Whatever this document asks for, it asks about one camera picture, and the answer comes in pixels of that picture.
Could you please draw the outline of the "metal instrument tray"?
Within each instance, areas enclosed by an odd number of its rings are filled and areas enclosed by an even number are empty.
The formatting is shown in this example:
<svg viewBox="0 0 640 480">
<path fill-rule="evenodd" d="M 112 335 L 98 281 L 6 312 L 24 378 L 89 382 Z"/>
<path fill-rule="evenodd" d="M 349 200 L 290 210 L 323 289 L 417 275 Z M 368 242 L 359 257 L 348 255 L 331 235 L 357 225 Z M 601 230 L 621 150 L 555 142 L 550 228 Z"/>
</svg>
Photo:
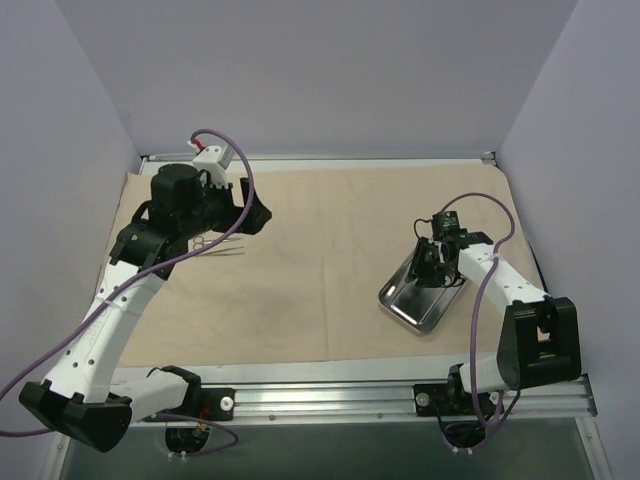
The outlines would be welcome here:
<svg viewBox="0 0 640 480">
<path fill-rule="evenodd" d="M 461 281 L 453 287 L 418 287 L 408 277 L 413 254 L 409 254 L 378 292 L 380 309 L 416 335 L 434 332 L 465 288 Z"/>
</svg>

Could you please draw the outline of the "beige cloth wrap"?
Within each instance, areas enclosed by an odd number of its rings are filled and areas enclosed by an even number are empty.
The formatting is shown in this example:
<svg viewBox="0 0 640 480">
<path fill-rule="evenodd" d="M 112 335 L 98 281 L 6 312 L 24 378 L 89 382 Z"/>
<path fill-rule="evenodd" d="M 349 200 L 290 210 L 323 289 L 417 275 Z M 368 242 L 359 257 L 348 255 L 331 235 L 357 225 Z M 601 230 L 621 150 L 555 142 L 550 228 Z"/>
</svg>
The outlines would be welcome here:
<svg viewBox="0 0 640 480">
<path fill-rule="evenodd" d="M 178 264 L 138 321 L 123 367 L 464 354 L 476 290 L 427 335 L 386 315 L 378 293 L 415 245 L 414 221 L 452 203 L 464 228 L 501 240 L 539 275 L 505 176 L 482 164 L 260 172 L 272 219 L 224 256 Z"/>
</svg>

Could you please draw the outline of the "steel tweezers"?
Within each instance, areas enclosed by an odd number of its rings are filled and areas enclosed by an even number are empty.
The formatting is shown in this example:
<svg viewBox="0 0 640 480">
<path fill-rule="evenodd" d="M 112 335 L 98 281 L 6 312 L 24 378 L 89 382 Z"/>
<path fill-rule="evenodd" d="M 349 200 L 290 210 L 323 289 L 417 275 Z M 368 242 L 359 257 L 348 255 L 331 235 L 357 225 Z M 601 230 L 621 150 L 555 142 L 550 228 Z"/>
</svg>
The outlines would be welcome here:
<svg viewBox="0 0 640 480">
<path fill-rule="evenodd" d="M 243 247 L 231 247 L 231 248 L 207 250 L 204 253 L 199 253 L 199 256 L 224 257 L 224 256 L 235 256 L 235 255 L 243 255 L 243 254 L 244 254 Z"/>
</svg>

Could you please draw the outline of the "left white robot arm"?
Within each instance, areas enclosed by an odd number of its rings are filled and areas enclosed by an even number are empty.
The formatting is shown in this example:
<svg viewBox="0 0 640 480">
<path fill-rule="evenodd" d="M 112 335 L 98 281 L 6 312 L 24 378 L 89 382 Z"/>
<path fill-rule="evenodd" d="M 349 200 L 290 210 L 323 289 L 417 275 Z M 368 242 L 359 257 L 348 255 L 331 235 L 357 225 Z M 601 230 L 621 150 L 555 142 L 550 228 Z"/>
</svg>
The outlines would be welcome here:
<svg viewBox="0 0 640 480">
<path fill-rule="evenodd" d="M 218 186 L 211 168 L 170 164 L 150 181 L 150 197 L 116 236 L 102 283 L 61 358 L 43 380 L 26 383 L 19 401 L 51 430 L 99 452 L 112 450 L 129 426 L 155 415 L 194 417 L 202 405 L 201 379 L 176 366 L 111 387 L 120 357 L 142 313 L 174 266 L 196 256 L 190 241 L 218 233 L 255 235 L 272 214 L 255 193 L 251 172 L 240 179 L 242 206 L 230 185 Z"/>
</svg>

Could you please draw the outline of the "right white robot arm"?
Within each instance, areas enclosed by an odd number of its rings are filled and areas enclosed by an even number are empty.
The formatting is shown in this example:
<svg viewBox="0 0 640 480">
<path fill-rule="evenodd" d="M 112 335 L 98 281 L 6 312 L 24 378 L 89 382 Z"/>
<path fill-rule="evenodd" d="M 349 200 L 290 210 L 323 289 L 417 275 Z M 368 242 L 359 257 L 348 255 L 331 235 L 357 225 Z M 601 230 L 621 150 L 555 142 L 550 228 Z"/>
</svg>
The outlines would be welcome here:
<svg viewBox="0 0 640 480">
<path fill-rule="evenodd" d="M 475 284 L 473 330 L 483 298 L 503 315 L 496 353 L 480 360 L 477 344 L 471 343 L 459 378 L 443 390 L 447 406 L 464 413 L 479 402 L 480 393 L 577 379 L 582 366 L 574 303 L 533 285 L 499 255 L 485 233 L 462 228 L 456 212 L 436 213 L 430 225 L 432 236 L 417 240 L 407 278 L 422 288 L 444 289 L 458 280 Z"/>
</svg>

